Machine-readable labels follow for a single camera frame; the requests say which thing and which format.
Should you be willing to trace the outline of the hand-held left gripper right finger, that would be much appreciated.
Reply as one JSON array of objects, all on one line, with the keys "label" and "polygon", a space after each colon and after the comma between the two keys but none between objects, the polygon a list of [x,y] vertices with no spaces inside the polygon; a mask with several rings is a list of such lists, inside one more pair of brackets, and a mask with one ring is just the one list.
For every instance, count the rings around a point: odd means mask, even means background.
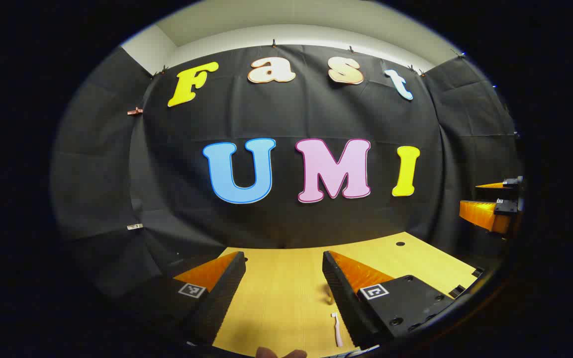
[{"label": "hand-held left gripper right finger", "polygon": [[355,346],[413,342],[455,299],[414,275],[398,278],[327,250],[322,271]]}]

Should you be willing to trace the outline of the white toothbrush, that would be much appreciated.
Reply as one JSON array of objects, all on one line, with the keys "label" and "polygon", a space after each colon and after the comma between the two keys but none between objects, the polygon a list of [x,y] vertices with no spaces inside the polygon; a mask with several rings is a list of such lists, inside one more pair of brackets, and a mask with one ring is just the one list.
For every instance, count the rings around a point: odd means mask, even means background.
[{"label": "white toothbrush", "polygon": [[341,336],[339,315],[337,312],[332,312],[331,317],[334,319],[334,335],[335,335],[336,345],[337,345],[337,347],[342,347],[343,346],[343,338]]}]

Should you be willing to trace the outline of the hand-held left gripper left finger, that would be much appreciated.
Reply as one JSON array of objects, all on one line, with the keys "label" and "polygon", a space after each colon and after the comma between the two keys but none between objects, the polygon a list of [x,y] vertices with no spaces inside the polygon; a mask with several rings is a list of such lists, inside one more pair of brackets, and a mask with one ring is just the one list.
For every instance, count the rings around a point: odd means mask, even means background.
[{"label": "hand-held left gripper left finger", "polygon": [[211,346],[245,272],[241,251],[177,261],[137,288],[137,323],[187,345]]}]

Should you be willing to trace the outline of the black backdrop cloth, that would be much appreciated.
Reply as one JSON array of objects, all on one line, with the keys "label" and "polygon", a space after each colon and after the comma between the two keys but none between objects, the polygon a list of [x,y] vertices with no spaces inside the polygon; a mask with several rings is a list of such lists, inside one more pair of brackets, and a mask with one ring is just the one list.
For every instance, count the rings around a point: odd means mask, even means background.
[{"label": "black backdrop cloth", "polygon": [[[323,247],[406,232],[458,256],[459,202],[523,173],[511,116],[454,58],[425,77],[335,48],[249,47],[149,74],[119,48],[89,75],[55,141],[64,247],[121,296],[226,247]],[[141,115],[129,116],[136,107]],[[143,224],[128,231],[126,226]]]}]

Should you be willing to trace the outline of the wooden desktop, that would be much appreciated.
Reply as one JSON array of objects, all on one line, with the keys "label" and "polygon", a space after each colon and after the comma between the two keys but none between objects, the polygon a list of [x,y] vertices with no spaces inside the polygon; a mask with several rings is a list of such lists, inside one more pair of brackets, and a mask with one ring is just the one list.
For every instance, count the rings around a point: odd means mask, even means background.
[{"label": "wooden desktop", "polygon": [[322,271],[323,252],[332,250],[393,278],[416,275],[448,294],[474,281],[475,268],[408,233],[364,242],[302,249],[244,249],[246,272],[225,315],[214,346],[253,356],[266,347],[282,357],[306,351],[310,358],[345,355],[356,346],[344,323],[337,346],[330,301]]}]

